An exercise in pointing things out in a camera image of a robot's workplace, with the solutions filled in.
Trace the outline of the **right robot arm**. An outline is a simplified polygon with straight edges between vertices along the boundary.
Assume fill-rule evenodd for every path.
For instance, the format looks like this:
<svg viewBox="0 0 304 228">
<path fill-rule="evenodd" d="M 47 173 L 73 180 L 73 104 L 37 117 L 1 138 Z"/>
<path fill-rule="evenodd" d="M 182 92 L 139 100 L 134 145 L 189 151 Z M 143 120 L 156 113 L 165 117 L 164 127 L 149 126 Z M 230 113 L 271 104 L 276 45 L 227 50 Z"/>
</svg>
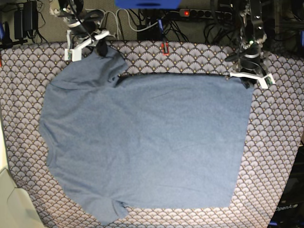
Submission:
<svg viewBox="0 0 304 228">
<path fill-rule="evenodd" d="M 82 50 L 92 48 L 104 57 L 108 52 L 105 38 L 109 31 L 101 28 L 105 13 L 102 10 L 84 9 L 82 0 L 59 0 L 58 8 L 53 9 L 55 16 L 66 23 L 67 48 L 65 59 L 73 62 L 82 59 Z"/>
</svg>

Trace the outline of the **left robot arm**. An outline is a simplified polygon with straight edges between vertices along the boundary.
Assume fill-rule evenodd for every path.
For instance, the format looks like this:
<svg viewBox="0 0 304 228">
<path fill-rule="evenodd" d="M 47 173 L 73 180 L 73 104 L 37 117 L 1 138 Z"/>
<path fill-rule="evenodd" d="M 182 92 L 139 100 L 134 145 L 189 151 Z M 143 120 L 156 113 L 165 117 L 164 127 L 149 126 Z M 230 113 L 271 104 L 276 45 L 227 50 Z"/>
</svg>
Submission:
<svg viewBox="0 0 304 228">
<path fill-rule="evenodd" d="M 250 88 L 256 84 L 262 89 L 268 89 L 266 72 L 261 64 L 261 52 L 266 41 L 262 20 L 262 6 L 259 0 L 242 0 L 239 6 L 240 48 L 238 59 L 241 75 L 239 78 Z"/>
</svg>

